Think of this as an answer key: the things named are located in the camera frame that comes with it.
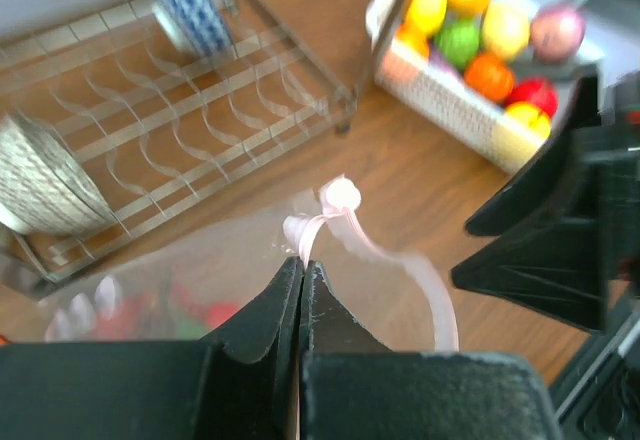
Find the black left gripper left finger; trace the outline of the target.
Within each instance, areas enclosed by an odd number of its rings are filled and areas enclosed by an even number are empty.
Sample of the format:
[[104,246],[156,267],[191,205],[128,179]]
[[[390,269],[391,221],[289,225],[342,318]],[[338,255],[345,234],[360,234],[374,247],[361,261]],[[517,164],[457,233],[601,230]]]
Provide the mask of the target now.
[[1,350],[5,439],[293,439],[303,265],[198,340]]

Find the orange fruit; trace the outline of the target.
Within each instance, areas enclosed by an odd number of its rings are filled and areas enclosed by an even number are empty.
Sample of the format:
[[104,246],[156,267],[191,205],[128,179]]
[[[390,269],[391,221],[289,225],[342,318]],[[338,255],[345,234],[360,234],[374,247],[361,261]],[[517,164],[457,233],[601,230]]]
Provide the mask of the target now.
[[418,54],[421,58],[428,60],[430,48],[426,37],[419,30],[402,24],[396,32],[395,39]]

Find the clear polka dot zip bag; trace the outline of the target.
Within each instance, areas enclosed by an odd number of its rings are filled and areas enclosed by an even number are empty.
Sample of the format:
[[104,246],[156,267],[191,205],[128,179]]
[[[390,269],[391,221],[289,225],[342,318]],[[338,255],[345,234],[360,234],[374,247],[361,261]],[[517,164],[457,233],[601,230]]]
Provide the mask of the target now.
[[243,217],[198,230],[158,251],[85,277],[42,300],[47,342],[95,340],[97,310],[174,282],[198,303],[260,294],[288,257],[320,262],[336,298],[394,350],[452,351],[459,346],[448,289],[428,258],[393,252],[361,227],[361,195],[346,177],[305,190]]

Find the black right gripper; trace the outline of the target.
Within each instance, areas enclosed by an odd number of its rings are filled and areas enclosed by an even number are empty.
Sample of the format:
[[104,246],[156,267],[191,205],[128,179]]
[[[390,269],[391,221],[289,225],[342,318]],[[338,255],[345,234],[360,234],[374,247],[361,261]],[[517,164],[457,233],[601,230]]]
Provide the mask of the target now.
[[[613,143],[599,169],[604,231],[511,227],[533,213],[558,183],[571,131],[600,124],[597,77],[577,82],[559,127],[507,184],[467,219],[465,230],[499,236],[451,270],[455,287],[508,300],[596,332],[550,387],[567,439],[639,436],[639,75],[609,87],[601,112]],[[626,290],[608,308],[606,280]]]

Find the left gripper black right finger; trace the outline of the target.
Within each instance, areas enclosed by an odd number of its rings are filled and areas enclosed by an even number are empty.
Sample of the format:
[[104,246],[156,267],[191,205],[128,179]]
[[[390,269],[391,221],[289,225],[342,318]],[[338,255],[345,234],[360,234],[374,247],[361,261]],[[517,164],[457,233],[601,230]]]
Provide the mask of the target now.
[[303,439],[560,439],[551,399],[523,358],[393,352],[305,272],[300,318]]

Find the lychee bunch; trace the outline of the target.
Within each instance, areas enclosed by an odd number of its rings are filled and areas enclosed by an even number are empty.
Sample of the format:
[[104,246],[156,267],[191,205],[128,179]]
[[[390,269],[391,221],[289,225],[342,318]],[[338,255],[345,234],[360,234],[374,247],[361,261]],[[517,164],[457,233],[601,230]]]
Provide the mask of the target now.
[[100,307],[91,335],[95,340],[198,339],[239,310],[233,302],[198,303],[185,287],[169,282],[116,300],[111,313]]

